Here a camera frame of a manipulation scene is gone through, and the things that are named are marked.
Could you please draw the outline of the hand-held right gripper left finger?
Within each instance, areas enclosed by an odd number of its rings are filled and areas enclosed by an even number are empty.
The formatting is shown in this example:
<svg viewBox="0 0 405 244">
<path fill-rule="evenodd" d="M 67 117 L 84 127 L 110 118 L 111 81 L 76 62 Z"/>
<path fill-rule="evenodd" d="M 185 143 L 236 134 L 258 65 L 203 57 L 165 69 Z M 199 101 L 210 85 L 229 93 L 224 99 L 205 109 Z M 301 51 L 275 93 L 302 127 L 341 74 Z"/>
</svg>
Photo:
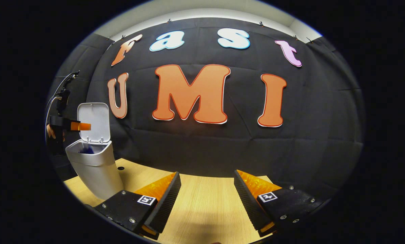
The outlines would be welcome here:
<svg viewBox="0 0 405 244">
<path fill-rule="evenodd" d="M 138 235 L 158 239 L 181 187 L 174 172 L 135 192 L 121 190 L 95 206 L 95 214 Z"/>
</svg>

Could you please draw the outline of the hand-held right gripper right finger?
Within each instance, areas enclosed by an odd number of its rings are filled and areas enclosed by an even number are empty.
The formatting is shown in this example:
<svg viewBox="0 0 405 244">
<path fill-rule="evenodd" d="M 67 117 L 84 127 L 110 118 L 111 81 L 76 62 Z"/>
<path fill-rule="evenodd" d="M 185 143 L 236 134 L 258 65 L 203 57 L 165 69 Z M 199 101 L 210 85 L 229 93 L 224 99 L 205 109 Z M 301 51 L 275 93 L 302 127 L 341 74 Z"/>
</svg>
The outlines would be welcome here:
<svg viewBox="0 0 405 244">
<path fill-rule="evenodd" d="M 292 185 L 281 187 L 241 170 L 234 171 L 234 186 L 260 237 L 298 226 L 325 205 Z"/>
</svg>

